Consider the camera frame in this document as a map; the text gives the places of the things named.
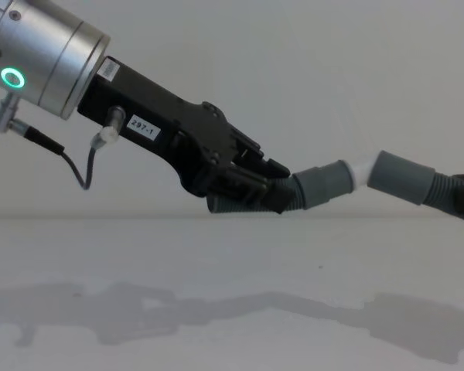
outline green light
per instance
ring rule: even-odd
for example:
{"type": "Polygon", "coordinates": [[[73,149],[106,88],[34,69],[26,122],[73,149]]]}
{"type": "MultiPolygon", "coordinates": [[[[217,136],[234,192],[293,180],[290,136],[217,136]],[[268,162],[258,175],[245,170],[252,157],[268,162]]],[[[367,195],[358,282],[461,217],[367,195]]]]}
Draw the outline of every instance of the green light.
{"type": "Polygon", "coordinates": [[[2,80],[8,87],[20,89],[26,85],[24,75],[15,68],[7,67],[2,70],[2,80]]]}

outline white label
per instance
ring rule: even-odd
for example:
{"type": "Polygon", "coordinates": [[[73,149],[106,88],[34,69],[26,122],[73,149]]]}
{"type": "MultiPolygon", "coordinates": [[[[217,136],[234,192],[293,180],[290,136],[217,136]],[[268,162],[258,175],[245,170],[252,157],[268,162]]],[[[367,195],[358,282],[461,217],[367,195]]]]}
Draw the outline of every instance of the white label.
{"type": "Polygon", "coordinates": [[[119,68],[121,67],[116,62],[107,58],[98,70],[98,75],[112,82],[119,68]]]}
{"type": "Polygon", "coordinates": [[[134,115],[127,124],[127,127],[136,133],[144,135],[146,138],[155,141],[159,134],[162,132],[162,129],[156,127],[153,124],[150,124],[146,120],[134,115]]]}

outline metallic cylinder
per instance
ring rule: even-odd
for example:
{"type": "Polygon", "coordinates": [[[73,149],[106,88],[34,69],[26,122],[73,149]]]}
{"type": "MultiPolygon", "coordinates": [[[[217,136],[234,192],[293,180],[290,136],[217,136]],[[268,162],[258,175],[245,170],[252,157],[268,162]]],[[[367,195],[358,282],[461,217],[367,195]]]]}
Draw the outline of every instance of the metallic cylinder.
{"type": "Polygon", "coordinates": [[[109,42],[49,0],[0,0],[0,87],[67,119],[109,42]]]}

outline green led ring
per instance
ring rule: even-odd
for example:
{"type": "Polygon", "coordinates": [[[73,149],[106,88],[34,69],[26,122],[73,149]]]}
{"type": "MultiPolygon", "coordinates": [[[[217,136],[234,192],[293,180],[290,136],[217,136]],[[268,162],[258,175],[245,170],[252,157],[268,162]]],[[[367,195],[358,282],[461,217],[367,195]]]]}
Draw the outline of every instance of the green led ring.
{"type": "Polygon", "coordinates": [[[22,75],[22,73],[20,73],[17,69],[15,68],[11,68],[11,67],[7,67],[7,68],[4,68],[2,70],[2,80],[3,82],[5,83],[5,85],[7,85],[8,87],[11,87],[13,89],[20,89],[22,87],[24,87],[24,85],[26,85],[26,79],[24,78],[24,75],[22,75]],[[11,83],[8,79],[7,79],[7,75],[14,75],[14,77],[17,78],[17,80],[19,80],[19,83],[11,83]]]}

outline black wire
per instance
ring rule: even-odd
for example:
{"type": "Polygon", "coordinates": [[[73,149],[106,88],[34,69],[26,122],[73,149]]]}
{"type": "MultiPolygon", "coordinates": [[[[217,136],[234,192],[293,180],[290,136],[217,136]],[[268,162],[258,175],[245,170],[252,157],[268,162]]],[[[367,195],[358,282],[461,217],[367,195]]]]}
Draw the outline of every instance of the black wire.
{"type": "Polygon", "coordinates": [[[91,187],[91,182],[93,180],[93,167],[94,167],[94,156],[95,155],[96,155],[96,149],[92,148],[90,150],[90,154],[87,156],[86,182],[83,180],[82,175],[80,174],[79,170],[76,167],[76,164],[74,164],[72,159],[65,153],[60,155],[67,162],[67,164],[69,164],[81,188],[86,191],[91,187]]]}

